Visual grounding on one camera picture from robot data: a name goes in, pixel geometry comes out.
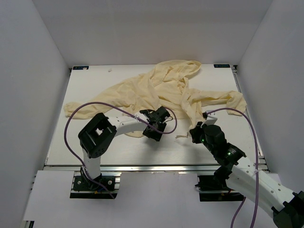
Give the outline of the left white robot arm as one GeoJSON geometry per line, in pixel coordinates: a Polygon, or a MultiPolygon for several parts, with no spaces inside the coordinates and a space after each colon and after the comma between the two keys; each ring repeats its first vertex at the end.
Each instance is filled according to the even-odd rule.
{"type": "Polygon", "coordinates": [[[96,114],[80,131],[78,138],[84,154],[84,184],[91,190],[100,185],[100,157],[107,151],[112,140],[122,134],[142,132],[148,138],[159,141],[166,128],[169,112],[162,106],[156,111],[141,110],[134,117],[107,117],[96,114]]]}

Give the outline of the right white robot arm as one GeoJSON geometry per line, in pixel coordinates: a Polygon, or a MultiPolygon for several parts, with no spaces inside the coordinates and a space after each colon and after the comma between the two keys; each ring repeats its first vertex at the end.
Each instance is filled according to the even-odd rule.
{"type": "Polygon", "coordinates": [[[190,130],[193,143],[202,143],[220,167],[214,172],[219,189],[232,189],[257,203],[278,228],[304,226],[304,193],[283,186],[269,174],[259,171],[238,147],[227,142],[217,125],[199,122],[190,130]]]}

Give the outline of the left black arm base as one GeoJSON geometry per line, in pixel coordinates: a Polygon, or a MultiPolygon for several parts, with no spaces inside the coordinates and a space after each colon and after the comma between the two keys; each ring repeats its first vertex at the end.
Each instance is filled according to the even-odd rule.
{"type": "Polygon", "coordinates": [[[117,175],[102,175],[96,181],[107,188],[93,183],[84,177],[80,173],[76,173],[73,177],[70,198],[71,199],[103,199],[114,200],[117,196],[120,177],[117,175]]]}

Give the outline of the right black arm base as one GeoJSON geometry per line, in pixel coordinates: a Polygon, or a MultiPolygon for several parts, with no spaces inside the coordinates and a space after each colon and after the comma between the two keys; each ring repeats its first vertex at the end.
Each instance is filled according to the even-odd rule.
{"type": "Polygon", "coordinates": [[[200,202],[242,201],[244,196],[220,183],[214,176],[199,175],[195,188],[199,191],[200,202]]]}

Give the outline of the cream yellow jacket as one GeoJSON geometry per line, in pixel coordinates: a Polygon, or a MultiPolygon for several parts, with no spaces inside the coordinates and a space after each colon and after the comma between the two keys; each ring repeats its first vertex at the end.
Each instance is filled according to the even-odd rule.
{"type": "Polygon", "coordinates": [[[202,121],[202,107],[226,105],[228,114],[241,115],[247,103],[237,91],[206,91],[189,87],[189,79],[200,70],[198,61],[170,60],[156,64],[147,73],[117,83],[92,98],[91,105],[76,112],[75,119],[90,119],[97,113],[106,113],[110,107],[105,102],[135,114],[140,110],[155,110],[160,106],[170,108],[178,119],[189,119],[192,129],[202,121]]]}

